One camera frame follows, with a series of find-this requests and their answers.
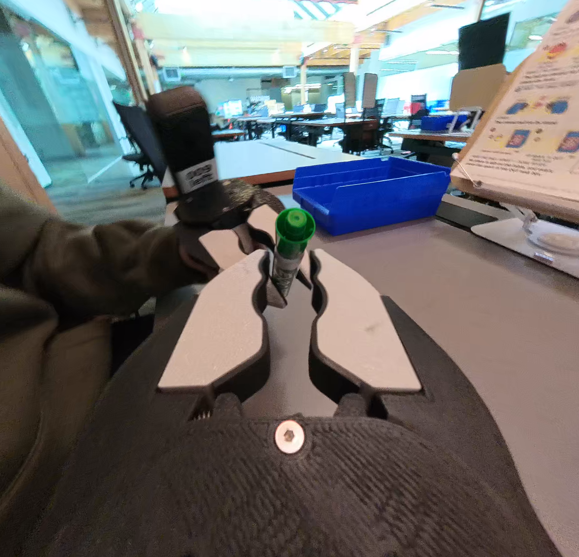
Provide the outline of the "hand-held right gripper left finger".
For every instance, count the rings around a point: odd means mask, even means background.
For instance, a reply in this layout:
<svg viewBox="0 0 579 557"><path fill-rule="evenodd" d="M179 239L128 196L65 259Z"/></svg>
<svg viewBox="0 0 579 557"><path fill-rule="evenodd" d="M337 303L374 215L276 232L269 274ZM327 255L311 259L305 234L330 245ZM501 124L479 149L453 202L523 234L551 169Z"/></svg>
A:
<svg viewBox="0 0 579 557"><path fill-rule="evenodd" d="M271 368L264 310L269 253L254 251L198 295L163 371L161 393L225 393L244 402L266 384Z"/></svg>

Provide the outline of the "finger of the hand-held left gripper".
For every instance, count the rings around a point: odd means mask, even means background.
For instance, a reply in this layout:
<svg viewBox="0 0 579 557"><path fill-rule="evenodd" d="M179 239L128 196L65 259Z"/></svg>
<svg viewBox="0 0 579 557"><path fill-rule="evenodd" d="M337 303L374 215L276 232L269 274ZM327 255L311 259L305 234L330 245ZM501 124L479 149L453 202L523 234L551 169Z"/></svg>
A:
<svg viewBox="0 0 579 557"><path fill-rule="evenodd" d="M279 213L270 206L259 206L254 208L247 218L251 239L271 251L276 247L276 220L278 215Z"/></svg>
<svg viewBox="0 0 579 557"><path fill-rule="evenodd" d="M217 265L219 273L245 259L240 235L234 229L212 230L199 237L199 243Z"/></svg>

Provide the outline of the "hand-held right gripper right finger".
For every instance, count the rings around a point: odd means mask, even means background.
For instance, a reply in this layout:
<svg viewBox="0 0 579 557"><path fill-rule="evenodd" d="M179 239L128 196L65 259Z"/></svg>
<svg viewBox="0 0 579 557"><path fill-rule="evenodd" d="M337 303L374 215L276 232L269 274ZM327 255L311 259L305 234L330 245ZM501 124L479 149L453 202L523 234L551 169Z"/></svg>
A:
<svg viewBox="0 0 579 557"><path fill-rule="evenodd" d="M309 253L315 311L310 380L336 404L359 394L418 394L423 385L377 289L327 251Z"/></svg>

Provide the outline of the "green dry erase marker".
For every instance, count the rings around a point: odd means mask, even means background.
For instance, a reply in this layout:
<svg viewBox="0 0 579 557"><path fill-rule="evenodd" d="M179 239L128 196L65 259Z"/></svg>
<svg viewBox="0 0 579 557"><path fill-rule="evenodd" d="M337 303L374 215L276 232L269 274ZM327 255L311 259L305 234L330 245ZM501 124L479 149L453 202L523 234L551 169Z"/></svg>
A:
<svg viewBox="0 0 579 557"><path fill-rule="evenodd" d="M301 208L282 211L275 221L276 245L271 281L285 299L297 277L308 243L315 234L315 220Z"/></svg>

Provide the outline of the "person's left forearm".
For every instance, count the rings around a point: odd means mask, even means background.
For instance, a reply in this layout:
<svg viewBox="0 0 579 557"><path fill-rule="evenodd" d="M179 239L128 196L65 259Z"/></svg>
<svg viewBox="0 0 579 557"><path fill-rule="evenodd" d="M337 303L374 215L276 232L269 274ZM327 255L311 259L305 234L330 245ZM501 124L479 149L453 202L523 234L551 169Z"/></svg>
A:
<svg viewBox="0 0 579 557"><path fill-rule="evenodd" d="M1 183L1 286L66 319L128 315L149 298L218 273L176 228L127 220L70 223Z"/></svg>

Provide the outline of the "black office chair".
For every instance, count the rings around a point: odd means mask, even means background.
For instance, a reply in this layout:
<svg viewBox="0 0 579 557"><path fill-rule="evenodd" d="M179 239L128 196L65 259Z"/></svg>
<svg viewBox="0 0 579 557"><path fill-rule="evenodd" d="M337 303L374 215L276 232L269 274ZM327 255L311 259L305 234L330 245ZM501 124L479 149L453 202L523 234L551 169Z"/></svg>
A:
<svg viewBox="0 0 579 557"><path fill-rule="evenodd" d="M123 155L122 160L136 164L141 170L140 175L130 180L129 186L133 189L140 179L140 188L145 191L154 179L162 183L167 165L148 113L139 106L122 105L117 102L113 102L113 106L125 128L130 145L136 148L133 152Z"/></svg>

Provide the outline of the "white office desk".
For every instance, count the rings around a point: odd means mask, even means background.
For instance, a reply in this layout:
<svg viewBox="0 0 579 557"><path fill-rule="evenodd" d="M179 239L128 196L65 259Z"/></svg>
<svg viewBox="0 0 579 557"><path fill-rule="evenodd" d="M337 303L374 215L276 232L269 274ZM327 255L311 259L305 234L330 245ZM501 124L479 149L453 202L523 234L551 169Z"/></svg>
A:
<svg viewBox="0 0 579 557"><path fill-rule="evenodd" d="M164 149L167 170L161 187L167 200L182 204L224 201L226 182L233 179L251 185L292 181L298 168L363 160L286 140L215 142L199 137Z"/></svg>

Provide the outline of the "blue plastic bin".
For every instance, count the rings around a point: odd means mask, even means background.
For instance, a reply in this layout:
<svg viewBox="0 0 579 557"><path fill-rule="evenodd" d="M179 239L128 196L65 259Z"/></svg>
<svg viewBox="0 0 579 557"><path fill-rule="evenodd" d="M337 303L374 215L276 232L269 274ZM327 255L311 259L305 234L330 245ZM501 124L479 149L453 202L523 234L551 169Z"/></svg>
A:
<svg viewBox="0 0 579 557"><path fill-rule="evenodd" d="M450 168L390 156L299 167L293 199L333 236L434 216Z"/></svg>
<svg viewBox="0 0 579 557"><path fill-rule="evenodd" d="M421 118L420 129L433 133L452 133L460 131L466 124L469 114L456 112L447 115L428 115Z"/></svg>

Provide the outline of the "row of office desks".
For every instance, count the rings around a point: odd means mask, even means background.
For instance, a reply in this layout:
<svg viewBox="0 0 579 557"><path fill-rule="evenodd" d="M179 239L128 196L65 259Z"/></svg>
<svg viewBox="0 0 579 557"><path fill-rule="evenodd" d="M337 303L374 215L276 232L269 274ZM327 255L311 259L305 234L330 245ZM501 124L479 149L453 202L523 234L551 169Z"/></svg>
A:
<svg viewBox="0 0 579 557"><path fill-rule="evenodd" d="M215 117L215 123L221 131L233 126L239 128L250 140L262 137L262 127L271 127L272 137L276 137L276 129L283 126L283 136L286 141L307 144L316 147L318 141L325 134L331 135L335 128L341 129L343 139L340 143L342 152L352 155L361 155L367 150L377 150L383 153L389 149L394 153L392 145L385 144L390 134L394 132L396 121L406 121L407 131L420 129L421 118L429 115L447 115L431 113L421 103L412 103L409 115L389 113L384 110L384 101L378 100L374 107L365 108L361 113L347 113L344 104L336 104L335 113L323 111L304 112L300 105L297 111L270 114L265 105L256 113Z"/></svg>

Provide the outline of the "white tablet stand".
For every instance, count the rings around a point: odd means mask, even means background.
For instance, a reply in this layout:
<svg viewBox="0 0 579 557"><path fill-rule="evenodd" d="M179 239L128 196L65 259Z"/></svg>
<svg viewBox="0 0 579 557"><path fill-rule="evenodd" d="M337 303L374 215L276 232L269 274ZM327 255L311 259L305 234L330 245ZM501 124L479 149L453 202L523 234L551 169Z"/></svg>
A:
<svg viewBox="0 0 579 557"><path fill-rule="evenodd" d="M529 209L510 204L506 205L506 209L511 214L510 218L477 225L471 231L485 240L578 279L578 256L552 253L528 241L528 236L534 232L578 235L578 230L541 220Z"/></svg>

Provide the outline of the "person's torso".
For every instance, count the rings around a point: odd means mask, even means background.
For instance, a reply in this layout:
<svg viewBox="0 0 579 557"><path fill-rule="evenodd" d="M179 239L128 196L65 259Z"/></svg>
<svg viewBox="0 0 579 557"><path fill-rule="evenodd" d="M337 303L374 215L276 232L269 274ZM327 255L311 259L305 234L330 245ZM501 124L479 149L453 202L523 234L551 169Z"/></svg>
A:
<svg viewBox="0 0 579 557"><path fill-rule="evenodd" d="M108 381L111 323L1 287L1 523L33 519Z"/></svg>

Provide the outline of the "white round pad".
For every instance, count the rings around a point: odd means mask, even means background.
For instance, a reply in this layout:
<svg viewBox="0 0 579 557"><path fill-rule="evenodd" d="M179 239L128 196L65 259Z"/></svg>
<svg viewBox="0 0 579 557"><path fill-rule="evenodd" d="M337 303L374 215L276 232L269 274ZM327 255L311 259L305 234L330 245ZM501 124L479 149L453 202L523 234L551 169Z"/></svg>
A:
<svg viewBox="0 0 579 557"><path fill-rule="evenodd" d="M528 241L552 253L578 256L578 235L559 232L534 232Z"/></svg>

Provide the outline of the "printed instruction sheet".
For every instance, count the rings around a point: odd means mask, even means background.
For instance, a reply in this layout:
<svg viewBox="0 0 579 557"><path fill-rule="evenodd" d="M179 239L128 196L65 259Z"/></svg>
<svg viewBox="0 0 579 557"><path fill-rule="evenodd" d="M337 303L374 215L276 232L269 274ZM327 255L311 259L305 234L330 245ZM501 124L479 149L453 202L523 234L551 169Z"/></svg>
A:
<svg viewBox="0 0 579 557"><path fill-rule="evenodd" d="M578 0L476 128L451 176L485 191L578 206Z"/></svg>

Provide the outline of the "black monitor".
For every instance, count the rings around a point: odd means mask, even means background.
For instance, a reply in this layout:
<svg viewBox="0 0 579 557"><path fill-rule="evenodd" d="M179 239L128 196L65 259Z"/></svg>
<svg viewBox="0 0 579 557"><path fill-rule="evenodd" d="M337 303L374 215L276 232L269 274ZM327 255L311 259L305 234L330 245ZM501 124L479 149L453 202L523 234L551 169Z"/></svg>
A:
<svg viewBox="0 0 579 557"><path fill-rule="evenodd" d="M458 30L458 71L503 63L510 13L465 25Z"/></svg>

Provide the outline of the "wooden support post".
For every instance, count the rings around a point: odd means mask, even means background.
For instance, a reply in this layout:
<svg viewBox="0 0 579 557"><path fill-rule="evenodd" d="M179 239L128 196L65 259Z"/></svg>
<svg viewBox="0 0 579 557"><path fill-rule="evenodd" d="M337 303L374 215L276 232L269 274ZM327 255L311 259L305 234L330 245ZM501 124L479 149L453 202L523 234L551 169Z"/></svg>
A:
<svg viewBox="0 0 579 557"><path fill-rule="evenodd" d="M125 0L103 0L103 3L134 100L145 106L150 96L160 91L160 86L144 34Z"/></svg>

